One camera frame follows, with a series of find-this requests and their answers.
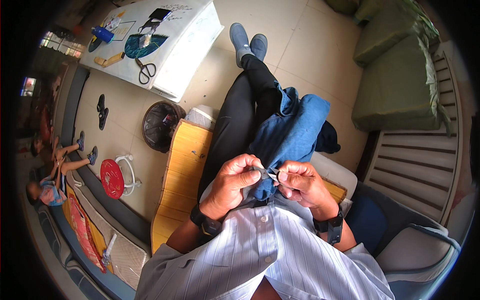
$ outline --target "blue denim fabric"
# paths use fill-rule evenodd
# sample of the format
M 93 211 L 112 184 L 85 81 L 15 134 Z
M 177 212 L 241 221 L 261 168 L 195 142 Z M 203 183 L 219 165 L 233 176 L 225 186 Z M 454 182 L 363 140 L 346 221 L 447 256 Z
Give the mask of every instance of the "blue denim fabric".
M 262 123 L 248 149 L 267 169 L 279 168 L 286 160 L 310 161 L 330 111 L 330 103 L 317 95 L 305 95 L 300 100 L 295 88 L 282 90 L 277 81 L 275 84 L 282 94 L 280 113 Z M 268 178 L 250 190 L 249 196 L 263 201 L 276 191 L 273 180 Z

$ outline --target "man's right hand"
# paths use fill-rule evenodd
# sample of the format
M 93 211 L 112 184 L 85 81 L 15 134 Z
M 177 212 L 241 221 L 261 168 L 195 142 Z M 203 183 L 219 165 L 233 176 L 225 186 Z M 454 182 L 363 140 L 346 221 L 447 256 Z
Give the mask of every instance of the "man's right hand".
M 278 189 L 287 199 L 310 208 L 318 221 L 337 216 L 338 204 L 310 163 L 287 160 L 278 170 Z

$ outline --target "gray shoe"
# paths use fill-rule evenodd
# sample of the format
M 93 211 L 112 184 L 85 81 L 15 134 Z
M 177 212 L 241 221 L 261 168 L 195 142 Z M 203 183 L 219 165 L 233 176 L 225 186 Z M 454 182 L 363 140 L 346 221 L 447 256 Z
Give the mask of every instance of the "gray shoe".
M 237 66 L 241 68 L 241 58 L 245 54 L 253 54 L 248 43 L 248 35 L 240 23 L 233 23 L 230 26 L 230 40 L 235 47 Z
M 267 37 L 261 33 L 257 33 L 252 37 L 250 41 L 250 49 L 253 54 L 261 61 L 264 61 L 265 54 L 267 54 Z

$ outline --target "smartphone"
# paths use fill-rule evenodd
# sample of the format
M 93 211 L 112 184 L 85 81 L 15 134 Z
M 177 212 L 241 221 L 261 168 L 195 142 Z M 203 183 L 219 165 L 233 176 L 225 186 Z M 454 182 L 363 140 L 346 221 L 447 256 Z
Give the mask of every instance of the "smartphone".
M 149 18 L 157 19 L 159 21 L 163 21 L 172 11 L 164 10 L 163 8 L 157 8 Z

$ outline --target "child's sneaker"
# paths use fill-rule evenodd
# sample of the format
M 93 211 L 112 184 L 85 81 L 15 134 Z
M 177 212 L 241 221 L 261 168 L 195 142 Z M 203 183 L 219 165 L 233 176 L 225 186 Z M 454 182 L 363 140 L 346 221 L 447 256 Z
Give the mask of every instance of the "child's sneaker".
M 80 151 L 83 151 L 83 150 L 84 150 L 84 141 L 85 141 L 85 133 L 84 133 L 84 131 L 82 130 L 82 131 L 80 132 L 80 138 L 77 140 L 78 150 L 80 150 Z
M 93 166 L 95 164 L 96 158 L 98 157 L 98 149 L 97 147 L 93 147 L 92 152 L 87 155 L 88 160 L 90 160 L 90 164 Z

